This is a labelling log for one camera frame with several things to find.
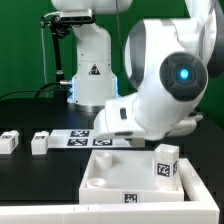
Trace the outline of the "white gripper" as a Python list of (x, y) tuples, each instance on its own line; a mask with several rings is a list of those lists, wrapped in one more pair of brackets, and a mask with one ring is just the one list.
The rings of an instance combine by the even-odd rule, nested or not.
[(94, 134), (97, 140), (159, 141), (191, 134), (202, 119), (192, 102), (177, 101), (170, 94), (143, 97), (135, 93), (107, 101), (94, 120)]

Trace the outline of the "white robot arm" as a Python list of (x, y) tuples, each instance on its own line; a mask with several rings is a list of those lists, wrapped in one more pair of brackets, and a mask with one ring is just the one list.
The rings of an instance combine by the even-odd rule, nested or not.
[(142, 19), (129, 32), (124, 65), (136, 92), (119, 97), (108, 64), (110, 36), (97, 14), (127, 11), (133, 0), (51, 0), (59, 21), (77, 37), (78, 71), (70, 104), (99, 107), (97, 139), (161, 140), (187, 135), (197, 121), (190, 114), (201, 101), (211, 67), (217, 66), (224, 16), (218, 0), (184, 0), (187, 19)]

